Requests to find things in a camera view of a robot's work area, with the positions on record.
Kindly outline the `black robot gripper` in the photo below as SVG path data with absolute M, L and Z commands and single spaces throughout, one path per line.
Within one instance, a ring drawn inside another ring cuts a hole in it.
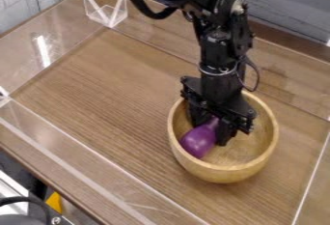
M 189 103 L 189 113 L 194 127 L 203 125 L 213 117 L 219 119 L 215 130 L 217 144 L 225 147 L 238 132 L 253 131 L 257 111 L 243 97 L 245 64 L 226 68 L 202 67 L 199 77 L 181 78 L 181 96 Z

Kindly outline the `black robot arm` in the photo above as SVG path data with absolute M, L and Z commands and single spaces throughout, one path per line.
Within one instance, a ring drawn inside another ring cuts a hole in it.
M 246 0 L 130 0 L 150 18 L 161 20 L 181 11 L 194 24 L 201 46 L 198 77 L 181 78 L 182 97 L 189 102 L 194 126 L 218 119 L 215 140 L 222 146 L 254 127 L 257 111 L 243 98 L 254 91 L 243 83 L 254 33 L 249 27 Z

